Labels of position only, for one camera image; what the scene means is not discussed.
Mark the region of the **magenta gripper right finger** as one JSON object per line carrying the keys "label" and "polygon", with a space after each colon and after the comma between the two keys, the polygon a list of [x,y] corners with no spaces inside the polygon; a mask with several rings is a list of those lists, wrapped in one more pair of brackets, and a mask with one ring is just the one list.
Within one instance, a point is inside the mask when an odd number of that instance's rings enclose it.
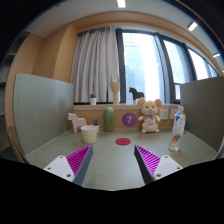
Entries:
{"label": "magenta gripper right finger", "polygon": [[182,166],[170,156],[158,156],[154,152],[139,145],[134,147],[134,155],[145,184],[160,180],[182,169]]}

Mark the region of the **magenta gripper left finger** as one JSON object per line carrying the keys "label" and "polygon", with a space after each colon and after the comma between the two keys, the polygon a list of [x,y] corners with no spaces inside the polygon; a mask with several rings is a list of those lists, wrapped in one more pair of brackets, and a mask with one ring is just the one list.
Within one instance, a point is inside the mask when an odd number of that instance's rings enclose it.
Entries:
{"label": "magenta gripper left finger", "polygon": [[93,146],[89,145],[69,156],[58,156],[44,170],[81,186],[92,156]]}

